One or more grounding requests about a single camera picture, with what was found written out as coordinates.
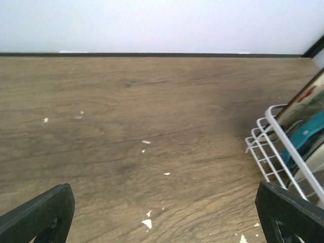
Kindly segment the teal polka dot plate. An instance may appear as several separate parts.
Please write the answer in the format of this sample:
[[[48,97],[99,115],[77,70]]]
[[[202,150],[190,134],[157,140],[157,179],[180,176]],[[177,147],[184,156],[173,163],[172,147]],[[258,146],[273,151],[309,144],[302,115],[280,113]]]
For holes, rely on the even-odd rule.
[[[305,162],[323,143],[323,111],[295,122],[289,140]]]

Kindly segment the cream square plate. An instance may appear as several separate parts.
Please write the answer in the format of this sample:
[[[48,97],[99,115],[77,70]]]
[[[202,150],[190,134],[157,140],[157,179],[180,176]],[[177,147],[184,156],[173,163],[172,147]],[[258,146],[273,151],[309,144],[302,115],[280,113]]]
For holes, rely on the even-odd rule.
[[[318,183],[323,186],[323,143],[311,148],[311,150],[303,157],[304,162],[308,166],[311,173],[314,175]],[[293,172],[294,179],[303,189],[310,189],[311,185],[307,181],[304,173],[296,167]]]

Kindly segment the floral square plate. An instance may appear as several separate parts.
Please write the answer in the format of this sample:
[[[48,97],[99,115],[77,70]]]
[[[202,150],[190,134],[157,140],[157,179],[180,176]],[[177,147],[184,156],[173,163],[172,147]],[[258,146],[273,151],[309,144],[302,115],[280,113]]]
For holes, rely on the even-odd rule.
[[[295,122],[320,111],[321,102],[323,102],[323,68],[278,113],[276,121],[283,130],[286,130]]]

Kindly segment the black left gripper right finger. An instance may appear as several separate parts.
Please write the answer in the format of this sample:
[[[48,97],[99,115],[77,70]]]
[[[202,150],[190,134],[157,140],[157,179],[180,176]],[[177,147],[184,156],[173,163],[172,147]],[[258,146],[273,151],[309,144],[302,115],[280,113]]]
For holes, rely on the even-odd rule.
[[[267,242],[323,242],[322,208],[267,182],[260,182],[255,205]]]

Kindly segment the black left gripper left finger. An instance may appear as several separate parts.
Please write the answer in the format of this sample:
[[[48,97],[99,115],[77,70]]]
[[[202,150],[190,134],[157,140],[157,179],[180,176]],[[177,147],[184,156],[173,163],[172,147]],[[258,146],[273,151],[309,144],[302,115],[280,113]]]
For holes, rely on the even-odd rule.
[[[1,216],[1,242],[66,242],[75,210],[69,184],[59,184]]]

